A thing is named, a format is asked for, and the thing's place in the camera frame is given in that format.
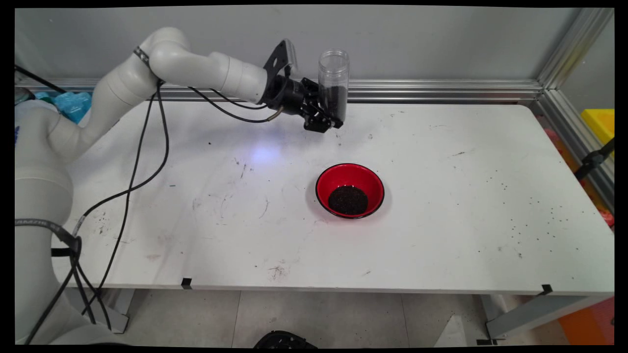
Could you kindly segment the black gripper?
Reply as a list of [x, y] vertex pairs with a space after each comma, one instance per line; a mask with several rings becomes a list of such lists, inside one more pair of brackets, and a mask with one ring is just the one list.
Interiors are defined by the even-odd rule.
[[277, 75], [267, 80], [264, 93], [259, 103], [269, 109], [279, 110], [288, 115], [303, 116], [304, 129], [325, 133], [329, 129], [339, 129], [343, 120], [336, 110], [321, 108], [319, 100], [320, 87], [317, 82], [305, 77], [296, 81], [289, 77]]

